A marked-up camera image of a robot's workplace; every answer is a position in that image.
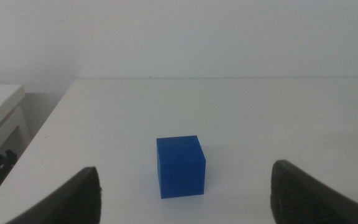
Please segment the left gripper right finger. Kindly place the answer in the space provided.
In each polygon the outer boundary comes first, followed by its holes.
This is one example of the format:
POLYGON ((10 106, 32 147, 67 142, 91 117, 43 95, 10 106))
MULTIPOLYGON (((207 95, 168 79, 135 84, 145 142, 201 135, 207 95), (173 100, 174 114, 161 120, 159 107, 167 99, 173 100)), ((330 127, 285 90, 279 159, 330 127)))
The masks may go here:
POLYGON ((276 223, 358 224, 358 203, 286 160, 272 167, 270 208, 276 223))

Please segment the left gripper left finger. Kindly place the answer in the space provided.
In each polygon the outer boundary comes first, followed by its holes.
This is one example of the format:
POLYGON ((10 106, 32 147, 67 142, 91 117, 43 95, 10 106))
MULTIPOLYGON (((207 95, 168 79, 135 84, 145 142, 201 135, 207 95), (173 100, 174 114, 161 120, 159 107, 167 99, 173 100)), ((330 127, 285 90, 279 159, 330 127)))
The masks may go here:
POLYGON ((39 203, 10 223, 98 224, 101 219, 101 187, 95 167, 85 167, 39 203))

